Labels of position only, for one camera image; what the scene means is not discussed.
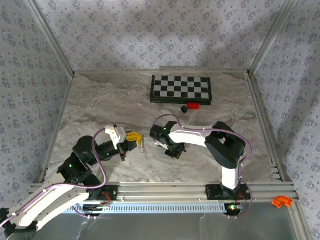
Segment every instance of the yellow lego brick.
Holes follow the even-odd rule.
[[[126,134],[126,140],[129,142],[136,141],[136,145],[139,146],[142,141],[143,136],[140,133],[137,133],[135,131],[128,132]]]

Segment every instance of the cable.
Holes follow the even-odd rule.
[[[178,123],[178,125],[182,128],[182,130],[185,130],[185,131],[190,131],[190,132],[197,132],[197,133],[205,133],[206,131],[209,131],[209,132],[221,132],[221,133],[226,133],[226,134],[230,134],[230,135],[233,135],[233,136],[236,136],[237,138],[243,140],[248,146],[249,146],[249,153],[247,156],[245,156],[244,158],[242,158],[239,162],[238,162],[238,180],[240,183],[243,183],[246,185],[246,187],[248,188],[249,192],[250,192],[250,204],[248,206],[248,208],[246,209],[246,211],[244,213],[242,213],[241,215],[237,216],[237,217],[240,217],[240,216],[245,216],[249,210],[251,209],[252,207],[252,203],[253,203],[253,195],[252,195],[252,190],[251,188],[249,187],[249,185],[245,182],[245,181],[242,181],[242,166],[244,165],[243,163],[251,157],[252,155],[252,152],[253,152],[253,147],[251,145],[251,143],[249,142],[248,139],[246,139],[244,136],[236,133],[236,132],[233,132],[233,131],[228,131],[228,130],[224,130],[224,129],[218,129],[218,128],[207,128],[207,129],[192,129],[192,128],[187,128],[187,127],[184,127],[179,118],[174,115],[174,114],[164,114],[162,116],[159,116],[152,124],[152,127],[156,124],[156,122],[163,118],[163,117],[167,117],[167,116],[172,116],[172,117],[175,117],[176,119],[176,122]]]
[[[102,162],[99,158],[99,155],[97,153],[97,150],[96,150],[96,138],[97,136],[104,132],[106,129],[105,128],[102,128],[100,129],[99,131],[96,132],[96,134],[93,136],[92,138],[92,142],[91,142],[91,146],[92,146],[92,151],[93,151],[93,154],[95,156],[95,159],[96,159],[96,162],[98,163],[98,165],[100,166],[101,168],[101,171],[102,171],[102,175],[103,175],[103,182],[97,186],[81,186],[81,185],[77,185],[77,184],[71,184],[71,183],[57,183],[57,184],[53,184],[45,189],[43,189],[40,193],[38,193],[34,198],[32,198],[26,205],[24,205],[23,207],[21,207],[18,211],[12,213],[12,216],[8,217],[6,220],[4,220],[2,223],[0,223],[0,228],[5,225],[7,222],[9,222],[13,217],[15,216],[18,216],[20,213],[22,213],[22,211],[24,211],[25,209],[29,208],[32,204],[34,204],[41,196],[43,196],[46,192],[50,191],[51,189],[53,188],[57,188],[57,187],[60,187],[60,186],[73,186],[75,188],[80,188],[80,189],[90,189],[90,190],[93,190],[93,189],[99,189],[99,188],[102,188],[106,183],[107,183],[107,173],[106,173],[106,170],[104,169],[104,166],[102,165]]]
[[[107,192],[102,192],[101,194],[104,195],[104,196],[106,196],[106,197],[108,198],[108,204],[110,204],[110,202],[111,202],[111,197],[110,197],[109,193],[107,193]]]
[[[90,215],[86,216],[86,215],[82,214],[81,212],[79,212],[79,211],[75,208],[75,206],[73,206],[72,209],[73,209],[73,211],[75,211],[76,214],[78,214],[78,215],[79,215],[80,217],[82,217],[82,218],[90,219],[90,217],[91,217]]]
[[[244,196],[242,193],[240,193],[240,192],[239,192],[239,194],[238,194],[238,199],[234,202],[234,204],[236,204],[236,203],[239,201],[239,196],[241,196],[241,197],[243,198],[243,200],[244,200],[244,205],[243,205],[243,206],[245,206],[245,205],[247,204],[246,198],[245,198],[245,196]]]

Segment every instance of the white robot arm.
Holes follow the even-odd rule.
[[[97,145],[95,137],[103,131],[112,140]],[[71,156],[58,168],[57,173],[24,202],[10,209],[0,209],[0,227],[4,228],[7,239],[31,240],[50,220],[85,200],[114,200],[114,189],[105,186],[106,180],[101,183],[89,165],[99,163],[98,159],[99,164],[101,161],[109,161],[115,155],[120,155],[124,161],[126,153],[140,144],[142,135],[137,132],[127,133],[123,127],[116,125],[106,126],[99,132],[95,137],[80,138]]]
[[[176,121],[169,121],[165,127],[154,125],[150,136],[155,144],[165,148],[165,154],[172,158],[178,159],[182,152],[186,151],[185,144],[207,148],[222,167],[221,187],[236,198],[237,187],[240,184],[238,162],[244,154],[246,143],[230,134],[232,132],[234,131],[224,122],[217,122],[213,127],[202,127],[182,126]]]

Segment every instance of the floral wallpaper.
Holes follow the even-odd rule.
[[[37,179],[69,78],[23,0],[0,0],[0,207]]]
[[[320,2],[300,0],[256,77],[277,150],[320,240]]]
[[[74,71],[249,68],[283,0],[36,0]]]

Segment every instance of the black and white checkerboard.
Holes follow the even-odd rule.
[[[209,77],[152,76],[151,103],[211,105]]]

